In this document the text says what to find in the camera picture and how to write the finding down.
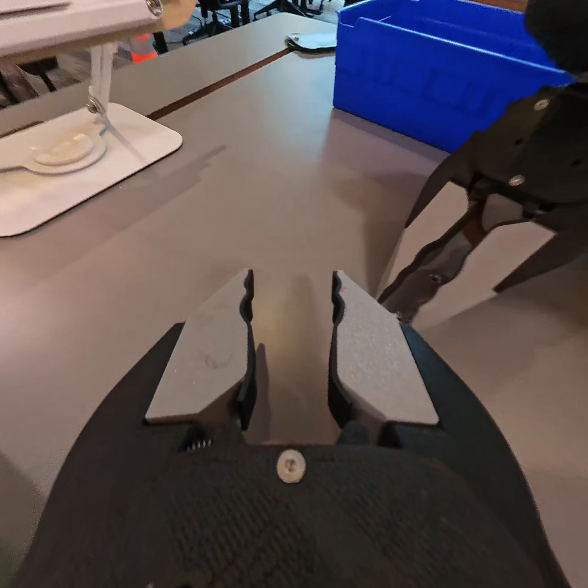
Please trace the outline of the blue plastic bin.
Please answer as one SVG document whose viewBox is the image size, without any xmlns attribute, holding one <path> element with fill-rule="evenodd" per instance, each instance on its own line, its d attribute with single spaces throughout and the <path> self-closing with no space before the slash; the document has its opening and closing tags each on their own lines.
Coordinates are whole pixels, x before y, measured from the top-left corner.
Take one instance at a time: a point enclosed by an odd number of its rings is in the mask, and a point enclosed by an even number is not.
<svg viewBox="0 0 588 588">
<path fill-rule="evenodd" d="M 334 107 L 453 152 L 507 106 L 572 82 L 521 12 L 470 1 L 362 1 L 338 12 Z"/>
</svg>

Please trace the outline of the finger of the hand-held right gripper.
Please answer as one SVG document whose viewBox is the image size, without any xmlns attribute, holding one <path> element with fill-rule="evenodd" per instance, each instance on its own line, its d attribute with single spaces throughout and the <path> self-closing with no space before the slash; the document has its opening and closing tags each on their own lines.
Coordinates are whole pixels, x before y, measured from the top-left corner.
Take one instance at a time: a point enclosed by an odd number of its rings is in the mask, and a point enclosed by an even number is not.
<svg viewBox="0 0 588 588">
<path fill-rule="evenodd" d="M 405 227 L 429 202 L 417 199 Z M 439 325 L 494 298 L 499 285 L 556 235 L 536 220 L 524 217 L 522 205 L 497 194 L 484 196 L 481 225 L 484 238 L 468 254 L 457 277 L 442 286 L 432 300 L 380 304 L 416 330 Z"/>
<path fill-rule="evenodd" d="M 378 303 L 427 303 L 461 271 L 484 238 L 484 194 L 445 186 L 401 234 Z"/>
</svg>

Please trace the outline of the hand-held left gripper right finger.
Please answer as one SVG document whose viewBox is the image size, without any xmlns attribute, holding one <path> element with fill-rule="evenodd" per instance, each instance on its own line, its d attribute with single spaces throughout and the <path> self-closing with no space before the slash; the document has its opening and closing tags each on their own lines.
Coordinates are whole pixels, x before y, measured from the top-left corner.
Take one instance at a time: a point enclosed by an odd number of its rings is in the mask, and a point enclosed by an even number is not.
<svg viewBox="0 0 588 588">
<path fill-rule="evenodd" d="M 401 323 L 341 270 L 332 274 L 327 403 L 349 422 L 380 432 L 389 423 L 437 426 L 440 418 Z"/>
</svg>

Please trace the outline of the white metal stand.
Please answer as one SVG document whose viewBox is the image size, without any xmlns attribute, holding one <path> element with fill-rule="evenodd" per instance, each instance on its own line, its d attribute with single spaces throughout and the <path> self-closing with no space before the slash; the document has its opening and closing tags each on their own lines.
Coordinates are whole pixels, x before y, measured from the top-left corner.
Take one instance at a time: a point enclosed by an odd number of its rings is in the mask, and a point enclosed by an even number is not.
<svg viewBox="0 0 588 588">
<path fill-rule="evenodd" d="M 182 145 L 176 131 L 110 102 L 116 42 L 90 50 L 85 106 L 1 137 L 1 238 L 45 224 Z"/>
</svg>

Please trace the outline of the orange traffic cone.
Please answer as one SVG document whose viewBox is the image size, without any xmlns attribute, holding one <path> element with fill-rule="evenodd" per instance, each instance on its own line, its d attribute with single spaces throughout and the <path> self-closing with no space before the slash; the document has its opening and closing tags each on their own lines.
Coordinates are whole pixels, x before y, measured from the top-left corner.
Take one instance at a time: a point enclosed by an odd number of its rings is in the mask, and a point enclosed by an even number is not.
<svg viewBox="0 0 588 588">
<path fill-rule="evenodd" d="M 150 34 L 145 33 L 143 35 L 133 36 L 129 40 L 129 44 L 133 64 L 146 62 L 158 57 Z"/>
</svg>

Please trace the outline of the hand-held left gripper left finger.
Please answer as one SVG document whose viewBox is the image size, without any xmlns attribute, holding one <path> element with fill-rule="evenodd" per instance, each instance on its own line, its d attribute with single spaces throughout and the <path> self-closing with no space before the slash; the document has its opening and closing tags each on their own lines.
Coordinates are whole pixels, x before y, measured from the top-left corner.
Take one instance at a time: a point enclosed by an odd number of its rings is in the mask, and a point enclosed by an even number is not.
<svg viewBox="0 0 588 588">
<path fill-rule="evenodd" d="M 243 269 L 183 324 L 145 420 L 247 430 L 256 404 L 254 273 Z"/>
</svg>

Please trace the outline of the black office chair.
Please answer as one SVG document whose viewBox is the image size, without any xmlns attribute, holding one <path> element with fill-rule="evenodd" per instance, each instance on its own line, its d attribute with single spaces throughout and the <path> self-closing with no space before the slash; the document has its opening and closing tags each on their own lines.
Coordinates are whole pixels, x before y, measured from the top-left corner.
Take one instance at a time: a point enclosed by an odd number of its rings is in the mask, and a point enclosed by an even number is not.
<svg viewBox="0 0 588 588">
<path fill-rule="evenodd" d="M 249 1 L 197 1 L 181 43 L 188 44 L 249 24 Z"/>
</svg>

